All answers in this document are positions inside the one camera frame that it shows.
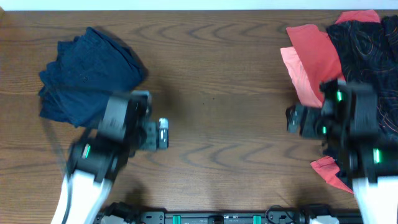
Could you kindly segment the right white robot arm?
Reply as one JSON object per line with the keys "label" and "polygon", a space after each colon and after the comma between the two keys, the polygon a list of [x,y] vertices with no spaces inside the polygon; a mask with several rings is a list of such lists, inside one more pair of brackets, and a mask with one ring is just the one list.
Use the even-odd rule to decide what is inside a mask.
{"label": "right white robot arm", "polygon": [[287,130],[319,139],[350,182],[364,223],[397,223],[397,143],[379,135],[372,106],[293,105]]}

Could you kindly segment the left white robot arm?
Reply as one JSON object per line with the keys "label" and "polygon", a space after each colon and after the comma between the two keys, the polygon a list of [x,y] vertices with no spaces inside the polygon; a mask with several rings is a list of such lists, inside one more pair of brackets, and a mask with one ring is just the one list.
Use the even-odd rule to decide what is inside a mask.
{"label": "left white robot arm", "polygon": [[117,176],[136,151],[155,152],[168,146],[166,118],[104,118],[93,138],[86,129],[70,147],[52,223],[94,223]]}

